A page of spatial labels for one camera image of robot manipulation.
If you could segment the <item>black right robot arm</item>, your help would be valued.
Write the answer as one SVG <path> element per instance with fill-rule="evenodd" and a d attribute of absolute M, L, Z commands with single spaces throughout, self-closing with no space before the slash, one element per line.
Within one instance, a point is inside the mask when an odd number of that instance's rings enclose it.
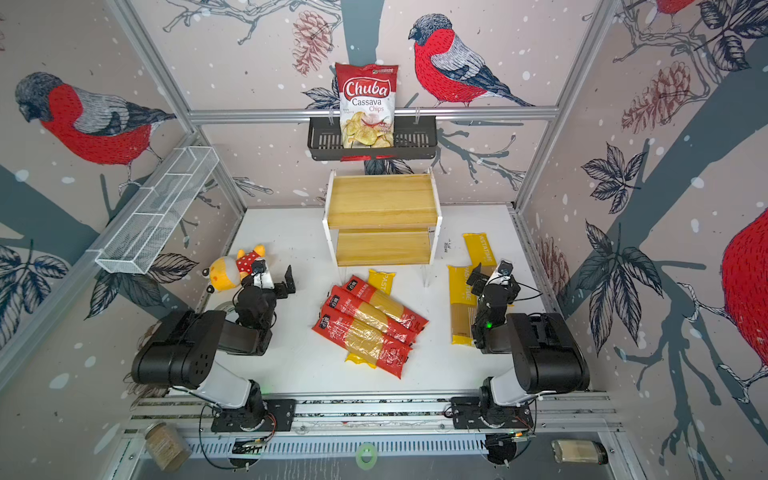
<path fill-rule="evenodd" d="M 466 284 L 476 297 L 469 314 L 471 345 L 484 355 L 506 357 L 509 369 L 486 378 L 477 395 L 452 398 L 444 415 L 459 430 L 532 434 L 542 396 L 588 389 L 584 356 L 561 314 L 508 311 L 522 287 L 510 262 L 502 260 L 495 269 L 479 263 Z"/>

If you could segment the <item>red spaghetti bag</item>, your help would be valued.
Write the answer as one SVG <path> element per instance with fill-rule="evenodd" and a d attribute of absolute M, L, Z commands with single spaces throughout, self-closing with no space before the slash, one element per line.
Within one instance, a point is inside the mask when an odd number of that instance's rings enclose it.
<path fill-rule="evenodd" d="M 336 311 L 376 328 L 384 334 L 410 346 L 417 334 L 407 329 L 385 313 L 361 300 L 340 286 L 333 286 L 325 304 Z"/>
<path fill-rule="evenodd" d="M 365 363 L 402 377 L 411 348 L 367 323 L 323 306 L 312 330 Z"/>
<path fill-rule="evenodd" d="M 355 275 L 350 277 L 343 288 L 415 333 L 422 332 L 429 323 L 426 318 L 410 310 L 383 290 Z"/>

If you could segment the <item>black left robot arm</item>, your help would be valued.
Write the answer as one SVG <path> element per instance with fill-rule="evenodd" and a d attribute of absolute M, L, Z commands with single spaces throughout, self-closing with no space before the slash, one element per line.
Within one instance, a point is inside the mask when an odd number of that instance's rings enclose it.
<path fill-rule="evenodd" d="M 193 310 L 166 316 L 136 354 L 132 381 L 138 385 L 186 392 L 211 408 L 214 433 L 261 432 L 269 435 L 291 429 L 296 402 L 266 400 L 261 386 L 235 374 L 216 360 L 221 351 L 235 356 L 263 356 L 273 338 L 277 301 L 296 292 L 292 268 L 281 282 L 268 288 L 259 260 L 233 297 L 235 319 L 222 309 Z"/>

